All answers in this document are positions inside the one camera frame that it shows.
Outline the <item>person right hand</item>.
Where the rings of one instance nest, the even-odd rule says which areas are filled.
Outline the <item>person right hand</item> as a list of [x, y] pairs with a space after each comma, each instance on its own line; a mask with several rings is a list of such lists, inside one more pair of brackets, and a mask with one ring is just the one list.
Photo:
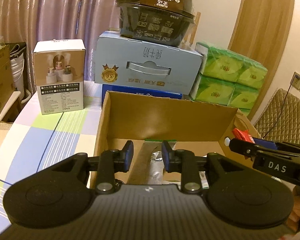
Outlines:
[[300, 224], [300, 186], [296, 185], [292, 191], [294, 197], [293, 210], [290, 213], [287, 225], [295, 232], [298, 231]]

